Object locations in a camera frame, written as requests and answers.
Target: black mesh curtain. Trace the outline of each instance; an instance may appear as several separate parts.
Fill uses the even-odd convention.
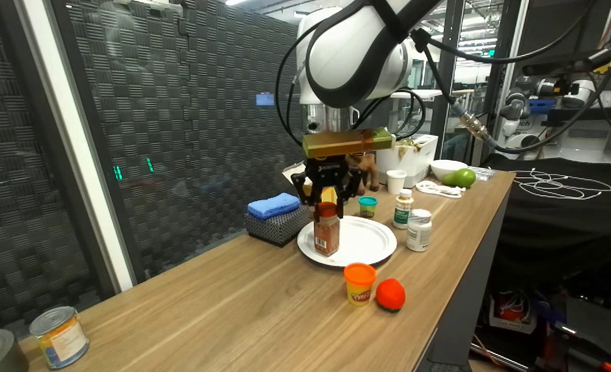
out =
[[[293,26],[219,0],[78,0],[69,14],[146,277],[240,234],[251,201],[292,192],[282,170],[301,152],[256,98]]]
[[[28,335],[51,306],[96,303],[97,284],[0,37],[0,328]]]

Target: tin can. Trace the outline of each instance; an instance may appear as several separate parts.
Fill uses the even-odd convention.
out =
[[[90,339],[78,323],[78,313],[71,306],[40,314],[31,323],[31,335],[40,342],[44,361],[51,371],[74,364],[90,347]]]

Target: jar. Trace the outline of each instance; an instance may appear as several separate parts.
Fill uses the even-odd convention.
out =
[[[340,219],[335,204],[318,204],[314,214],[314,251],[331,257],[340,246]]]
[[[408,249],[425,252],[432,237],[432,214],[427,210],[413,210],[408,232]]]
[[[403,188],[395,201],[392,226],[401,229],[408,227],[411,210],[413,210],[411,191]]]

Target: wooden table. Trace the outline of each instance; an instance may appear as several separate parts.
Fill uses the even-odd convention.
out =
[[[429,371],[469,369],[513,175],[477,182],[463,198],[425,197],[432,249],[399,249],[378,268],[408,289],[401,313],[346,301],[340,270],[240,237],[81,314],[90,351],[69,372],[123,371]],[[376,219],[391,221],[384,192]],[[36,339],[22,342],[31,371],[47,371]]]

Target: black tablecloth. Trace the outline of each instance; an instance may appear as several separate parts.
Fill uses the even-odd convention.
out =
[[[563,182],[576,187],[589,184],[579,182],[579,178],[611,187],[611,165],[565,159],[513,161],[506,157],[491,157],[488,165],[493,170],[518,170],[518,175],[534,170],[541,178],[545,172],[565,175],[575,177],[575,180]],[[534,194],[525,192],[522,182],[513,184],[489,289],[554,284],[611,262],[611,192],[590,201],[558,201]]]

